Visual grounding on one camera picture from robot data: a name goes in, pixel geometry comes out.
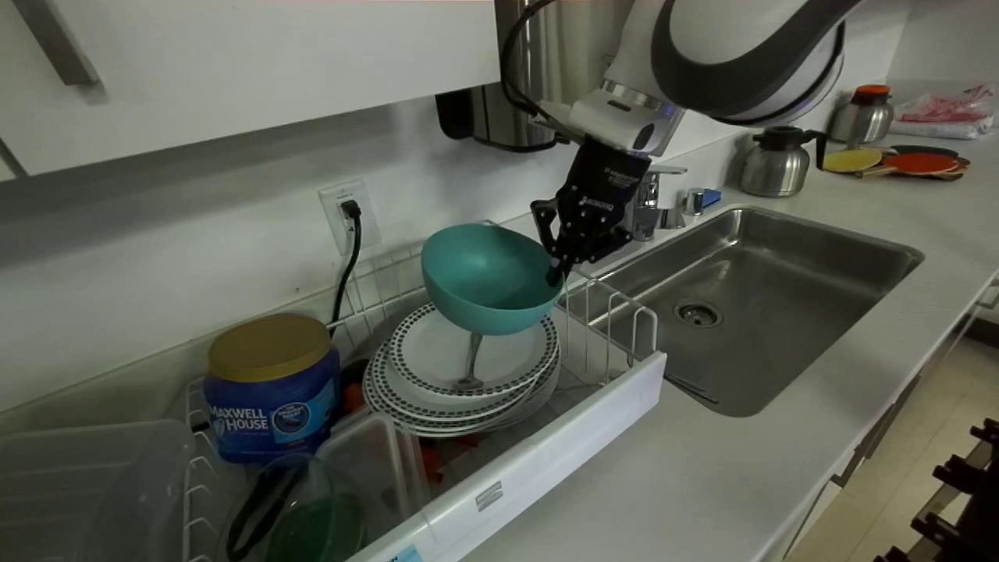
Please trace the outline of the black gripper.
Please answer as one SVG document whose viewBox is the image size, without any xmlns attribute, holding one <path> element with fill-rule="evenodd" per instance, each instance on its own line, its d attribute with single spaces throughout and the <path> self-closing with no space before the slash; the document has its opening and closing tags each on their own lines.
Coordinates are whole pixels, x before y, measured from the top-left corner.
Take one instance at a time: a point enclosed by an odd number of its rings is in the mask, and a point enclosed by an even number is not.
<svg viewBox="0 0 999 562">
<path fill-rule="evenodd" d="M 583 142 L 555 198 L 531 203 L 550 253 L 550 287 L 561 287 L 577 262 L 596 262 L 635 240 L 628 203 L 647 185 L 649 165 L 649 157 Z"/>
</svg>

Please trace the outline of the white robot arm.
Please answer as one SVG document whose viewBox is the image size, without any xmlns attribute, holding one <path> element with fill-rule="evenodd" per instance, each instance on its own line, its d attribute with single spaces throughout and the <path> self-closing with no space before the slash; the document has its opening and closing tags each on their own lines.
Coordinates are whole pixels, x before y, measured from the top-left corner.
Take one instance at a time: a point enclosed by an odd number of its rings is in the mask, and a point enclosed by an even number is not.
<svg viewBox="0 0 999 562">
<path fill-rule="evenodd" d="M 845 19 L 861 0 L 635 0 L 601 86 L 548 104 L 574 145 L 567 180 L 531 215 L 560 287 L 637 239 L 635 200 L 681 120 L 784 126 L 844 68 Z"/>
</svg>

